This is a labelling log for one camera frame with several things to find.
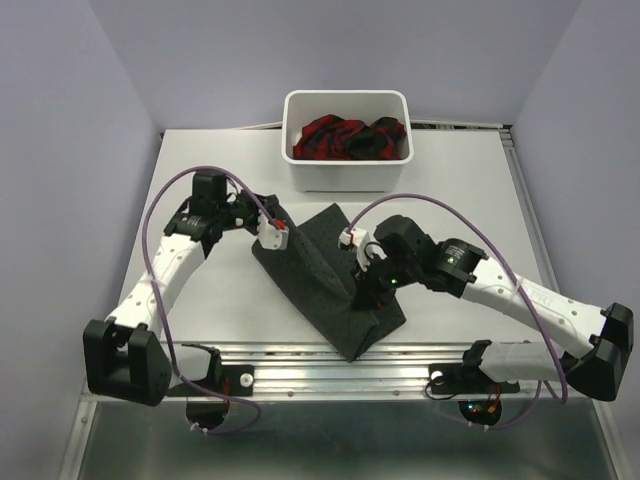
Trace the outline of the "grey polka dot skirt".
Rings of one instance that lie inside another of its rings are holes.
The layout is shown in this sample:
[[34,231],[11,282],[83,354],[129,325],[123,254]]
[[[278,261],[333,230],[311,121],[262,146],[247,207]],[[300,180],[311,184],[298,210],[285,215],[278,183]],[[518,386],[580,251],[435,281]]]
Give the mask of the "grey polka dot skirt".
[[271,212],[289,228],[284,250],[267,250],[259,242],[252,254],[303,317],[347,361],[352,362],[376,342],[406,323],[399,303],[383,310],[356,311],[355,255],[338,247],[348,226],[335,203],[301,224],[274,200]]

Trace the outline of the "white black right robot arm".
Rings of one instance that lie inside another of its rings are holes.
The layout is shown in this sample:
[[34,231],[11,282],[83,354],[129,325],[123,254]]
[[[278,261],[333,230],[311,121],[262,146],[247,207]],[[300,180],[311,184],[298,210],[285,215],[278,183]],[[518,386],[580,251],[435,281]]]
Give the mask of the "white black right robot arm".
[[564,382],[604,402],[616,399],[633,350],[632,311],[567,298],[508,272],[497,257],[461,239],[436,242],[395,215],[374,233],[347,228],[339,245],[356,255],[357,310],[382,309],[398,289],[419,284],[494,310],[535,331],[538,342],[477,340],[461,359],[437,365],[438,395],[482,393],[507,382]]

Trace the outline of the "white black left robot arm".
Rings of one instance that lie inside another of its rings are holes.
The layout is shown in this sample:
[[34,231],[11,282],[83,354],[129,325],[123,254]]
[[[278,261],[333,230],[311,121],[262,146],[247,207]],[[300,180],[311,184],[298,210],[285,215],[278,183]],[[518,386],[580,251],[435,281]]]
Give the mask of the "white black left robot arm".
[[177,345],[168,314],[190,277],[224,233],[245,230],[272,251],[287,244],[288,226],[275,195],[251,191],[237,176],[213,167],[188,169],[191,193],[150,251],[144,216],[141,247],[145,271],[104,320],[90,321],[82,336],[86,381],[96,395],[158,405],[178,385],[228,399],[231,382],[221,354],[195,343]]

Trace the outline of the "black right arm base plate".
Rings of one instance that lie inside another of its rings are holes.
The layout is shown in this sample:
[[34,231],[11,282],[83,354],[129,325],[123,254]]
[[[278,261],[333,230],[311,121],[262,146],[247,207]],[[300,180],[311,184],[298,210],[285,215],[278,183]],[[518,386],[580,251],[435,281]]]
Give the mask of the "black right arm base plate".
[[424,395],[433,401],[457,400],[462,419],[486,430],[497,427],[503,412],[502,397],[521,391],[518,381],[494,381],[478,368],[461,363],[428,365]]

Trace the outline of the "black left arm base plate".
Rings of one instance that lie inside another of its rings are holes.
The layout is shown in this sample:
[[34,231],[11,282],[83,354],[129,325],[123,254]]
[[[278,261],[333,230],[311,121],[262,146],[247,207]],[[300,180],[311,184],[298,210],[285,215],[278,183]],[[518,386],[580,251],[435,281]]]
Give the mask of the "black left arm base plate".
[[199,388],[186,403],[190,429],[206,436],[240,433],[262,417],[253,400],[255,367],[251,364],[222,365],[196,381]]

